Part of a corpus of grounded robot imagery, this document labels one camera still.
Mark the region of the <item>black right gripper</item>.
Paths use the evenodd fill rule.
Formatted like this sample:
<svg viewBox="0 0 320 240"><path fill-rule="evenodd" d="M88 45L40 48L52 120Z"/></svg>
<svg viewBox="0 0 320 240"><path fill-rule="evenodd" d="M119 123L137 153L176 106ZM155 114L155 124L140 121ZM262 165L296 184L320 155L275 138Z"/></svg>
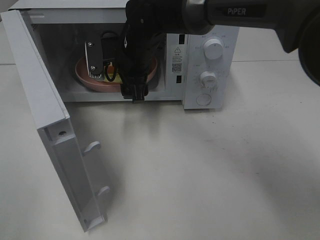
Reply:
<svg viewBox="0 0 320 240"><path fill-rule="evenodd" d="M112 30L101 34L103 50L114 41L112 52L103 56L104 74L105 66L110 63L117 68L124 99L130 99L133 103L145 100L149 93L147 78L152 59L164 38L163 32L133 28L127 23L120 34Z"/></svg>

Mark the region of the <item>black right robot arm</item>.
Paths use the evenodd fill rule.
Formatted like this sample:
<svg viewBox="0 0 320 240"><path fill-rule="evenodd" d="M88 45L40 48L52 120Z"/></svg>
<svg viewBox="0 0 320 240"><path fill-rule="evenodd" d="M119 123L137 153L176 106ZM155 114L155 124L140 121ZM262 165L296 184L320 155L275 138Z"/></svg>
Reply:
<svg viewBox="0 0 320 240"><path fill-rule="evenodd" d="M165 34L205 35L216 25L272 29L286 53L298 51L308 77L320 82L317 0L129 0L115 52L125 99L143 101L152 57Z"/></svg>

